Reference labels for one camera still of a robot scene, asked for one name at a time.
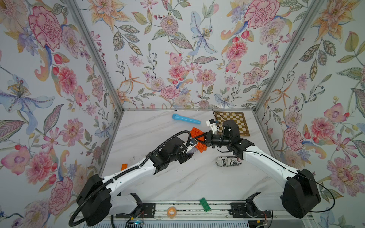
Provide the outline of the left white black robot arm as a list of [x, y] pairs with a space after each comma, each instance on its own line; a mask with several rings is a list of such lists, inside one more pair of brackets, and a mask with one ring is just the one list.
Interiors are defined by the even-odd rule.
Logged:
[[174, 135], [130, 168], [105, 177], [93, 175], [81, 190], [77, 198], [78, 208], [68, 225], [75, 227], [85, 222], [92, 227], [107, 216], [117, 214], [138, 217], [143, 211], [142, 200], [135, 193], [122, 196], [121, 192], [138, 180], [166, 169], [172, 162], [185, 163], [192, 158], [191, 150], [197, 143], [194, 138], [184, 142]]

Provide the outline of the orange fluffy cloth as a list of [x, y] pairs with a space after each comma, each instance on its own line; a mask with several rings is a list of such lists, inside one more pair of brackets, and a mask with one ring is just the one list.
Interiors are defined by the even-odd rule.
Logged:
[[206, 151], [208, 146], [203, 143], [205, 141], [204, 136], [199, 137], [200, 135], [203, 135], [204, 132], [195, 127], [193, 127], [190, 132], [191, 132], [191, 137], [194, 138], [198, 142], [198, 144], [196, 145], [197, 150], [200, 153], [203, 153], [204, 151]]

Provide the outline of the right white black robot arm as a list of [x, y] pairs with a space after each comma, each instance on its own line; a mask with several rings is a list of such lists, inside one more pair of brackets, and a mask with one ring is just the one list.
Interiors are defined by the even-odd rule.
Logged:
[[311, 212], [321, 197], [313, 174], [306, 170], [296, 170], [264, 153], [249, 140], [243, 139], [234, 121], [225, 121], [222, 134], [209, 121], [209, 132], [193, 137], [188, 145], [202, 143], [208, 147], [226, 147], [230, 153], [246, 161], [269, 175], [281, 187], [280, 192], [256, 192], [245, 200], [246, 212], [253, 216], [260, 211], [286, 211], [301, 219]]

